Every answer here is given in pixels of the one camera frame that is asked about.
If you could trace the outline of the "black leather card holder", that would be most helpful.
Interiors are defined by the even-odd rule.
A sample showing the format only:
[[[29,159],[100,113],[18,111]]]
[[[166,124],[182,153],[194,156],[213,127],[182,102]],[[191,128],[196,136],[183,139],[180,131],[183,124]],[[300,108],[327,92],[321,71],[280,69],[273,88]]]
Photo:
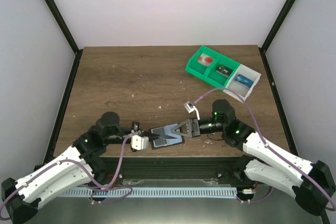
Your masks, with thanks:
[[[178,124],[177,123],[175,123],[175,124],[170,124],[170,125],[166,125],[166,126],[160,126],[160,127],[162,127],[163,129],[164,129],[164,133],[165,134],[167,134],[167,135],[174,135],[175,137],[176,137],[176,139],[173,139],[173,140],[166,140],[166,144],[164,145],[164,146],[161,146],[161,147],[157,147],[157,148],[154,148],[153,147],[153,141],[151,142],[151,147],[152,147],[152,149],[154,150],[154,149],[158,149],[158,148],[164,148],[164,147],[169,147],[169,146],[173,146],[173,145],[178,145],[178,144],[183,144],[183,143],[185,143],[185,140],[184,140],[184,137],[182,137],[182,136],[180,136],[180,135],[175,135],[175,134],[172,134],[171,133],[171,129],[172,129],[172,127],[174,127],[174,126],[177,126]]]

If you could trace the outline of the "black card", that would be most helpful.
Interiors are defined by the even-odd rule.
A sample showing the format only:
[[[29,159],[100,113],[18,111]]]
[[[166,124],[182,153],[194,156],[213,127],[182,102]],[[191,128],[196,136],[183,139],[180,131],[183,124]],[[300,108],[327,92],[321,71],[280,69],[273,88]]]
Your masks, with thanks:
[[[225,65],[219,65],[216,68],[216,72],[223,75],[223,76],[229,77],[232,74],[233,70],[228,68]]]

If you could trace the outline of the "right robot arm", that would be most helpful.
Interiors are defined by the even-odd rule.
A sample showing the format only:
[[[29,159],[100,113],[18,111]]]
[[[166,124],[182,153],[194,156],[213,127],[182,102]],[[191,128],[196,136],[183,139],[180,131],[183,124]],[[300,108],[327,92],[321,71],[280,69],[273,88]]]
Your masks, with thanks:
[[[327,164],[300,158],[265,139],[239,120],[225,99],[213,102],[210,117],[187,119],[171,132],[188,138],[220,132],[227,145],[246,153],[235,172],[238,179],[247,178],[281,190],[314,216],[327,209],[335,193],[335,181]]]

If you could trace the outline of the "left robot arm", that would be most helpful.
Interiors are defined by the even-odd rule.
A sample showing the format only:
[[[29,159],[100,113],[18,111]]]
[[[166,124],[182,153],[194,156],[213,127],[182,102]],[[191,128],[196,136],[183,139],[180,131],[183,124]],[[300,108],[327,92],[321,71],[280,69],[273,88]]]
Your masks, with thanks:
[[[138,122],[133,122],[130,129],[122,128],[119,116],[106,112],[59,156],[25,177],[3,181],[1,209],[7,210],[7,220],[12,223],[25,223],[46,203],[72,188],[93,183],[93,193],[113,191],[123,158],[119,158],[113,178],[108,181],[106,165],[100,158],[108,145],[125,148],[130,144],[133,151],[141,151],[152,141],[169,138],[140,129]]]

